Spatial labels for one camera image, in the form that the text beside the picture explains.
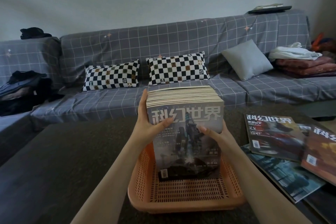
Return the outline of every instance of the person's left arm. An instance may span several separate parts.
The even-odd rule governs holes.
[[[74,217],[71,224],[117,223],[132,171],[139,154],[153,138],[168,127],[172,118],[157,125],[148,121],[147,90],[144,90],[138,108],[138,120],[131,137],[119,156]]]

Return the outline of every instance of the orange magazine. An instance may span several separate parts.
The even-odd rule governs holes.
[[[313,126],[306,139],[301,166],[336,186],[335,133]]]

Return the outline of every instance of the square gray pillow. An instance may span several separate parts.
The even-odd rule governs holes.
[[[252,39],[224,50],[222,54],[242,81],[273,69]]]

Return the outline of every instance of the brown table surface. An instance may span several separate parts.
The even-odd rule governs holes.
[[[243,113],[291,116],[296,123],[319,123],[288,104],[225,110],[228,129],[239,145],[248,142]],[[0,222],[70,223],[128,140],[136,117],[54,124],[0,167]],[[323,223],[302,202],[313,223]],[[119,223],[258,223],[248,204],[229,211],[151,215],[125,197]]]

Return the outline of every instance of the sofa backrest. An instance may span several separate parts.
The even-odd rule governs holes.
[[[66,84],[83,84],[89,65],[140,60],[139,79],[149,78],[146,58],[205,52],[209,73],[228,68],[221,51],[253,39],[267,54],[277,46],[310,44],[307,16],[300,10],[239,15],[152,26],[77,33],[61,37],[61,74]]]
[[[59,66],[61,42],[56,37],[0,42],[0,86],[15,71],[34,70],[52,79],[55,88],[64,86]]]

